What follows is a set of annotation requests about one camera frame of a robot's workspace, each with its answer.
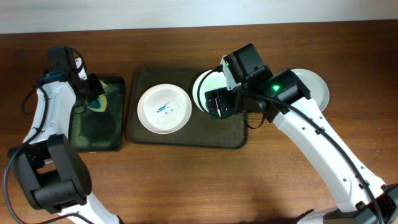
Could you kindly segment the yellow green sponge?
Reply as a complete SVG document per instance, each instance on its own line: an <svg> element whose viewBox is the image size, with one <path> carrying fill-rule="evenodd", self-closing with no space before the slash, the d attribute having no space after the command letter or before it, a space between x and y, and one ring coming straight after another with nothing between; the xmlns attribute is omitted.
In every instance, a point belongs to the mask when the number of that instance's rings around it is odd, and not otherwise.
<svg viewBox="0 0 398 224"><path fill-rule="evenodd" d="M90 90L86 101L86 105L90 110L96 113L106 111L108 101L105 96L105 89L107 87L107 84L101 80L90 83Z"/></svg>

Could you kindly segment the pink plate with green stain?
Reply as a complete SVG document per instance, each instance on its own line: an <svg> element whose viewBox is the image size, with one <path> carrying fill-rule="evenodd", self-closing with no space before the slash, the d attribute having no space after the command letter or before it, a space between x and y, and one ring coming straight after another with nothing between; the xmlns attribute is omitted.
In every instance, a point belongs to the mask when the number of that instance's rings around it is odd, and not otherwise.
<svg viewBox="0 0 398 224"><path fill-rule="evenodd" d="M190 119L192 102L177 85L160 84L146 90L139 98L137 116L147 130L170 134L182 129Z"/></svg>

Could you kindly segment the light grey plate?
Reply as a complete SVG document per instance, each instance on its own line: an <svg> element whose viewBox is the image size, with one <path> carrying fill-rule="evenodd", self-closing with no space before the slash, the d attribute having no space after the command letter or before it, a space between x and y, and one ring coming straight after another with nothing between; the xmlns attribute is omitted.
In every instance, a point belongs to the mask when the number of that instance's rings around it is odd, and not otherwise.
<svg viewBox="0 0 398 224"><path fill-rule="evenodd" d="M303 68L295 68L292 71L310 90L312 98L316 101L320 111L324 111L330 100L330 92L325 81L315 72Z"/></svg>

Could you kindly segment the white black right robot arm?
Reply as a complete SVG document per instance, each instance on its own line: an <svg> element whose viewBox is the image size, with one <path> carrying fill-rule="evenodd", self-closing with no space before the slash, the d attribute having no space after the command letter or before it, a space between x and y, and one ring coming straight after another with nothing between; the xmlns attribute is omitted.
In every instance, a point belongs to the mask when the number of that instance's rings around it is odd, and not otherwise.
<svg viewBox="0 0 398 224"><path fill-rule="evenodd" d="M310 90L291 70L272 75L256 70L237 85L205 93L198 107L226 119L261 113L301 150L329 188L336 205L309 210L294 223L392 223L397 219L397 185L386 185L343 142L317 106Z"/></svg>

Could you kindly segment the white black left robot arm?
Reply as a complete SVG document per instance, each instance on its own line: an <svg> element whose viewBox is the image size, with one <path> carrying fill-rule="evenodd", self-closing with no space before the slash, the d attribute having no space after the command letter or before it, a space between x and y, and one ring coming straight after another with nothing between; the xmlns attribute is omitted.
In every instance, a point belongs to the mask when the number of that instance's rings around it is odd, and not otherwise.
<svg viewBox="0 0 398 224"><path fill-rule="evenodd" d="M6 206L21 223L9 200L8 176L14 174L28 203L36 210L73 223L121 223L92 192L89 170L69 142L70 119L80 100L95 95L80 75L50 75L34 86L38 103L28 135L12 148L3 177Z"/></svg>

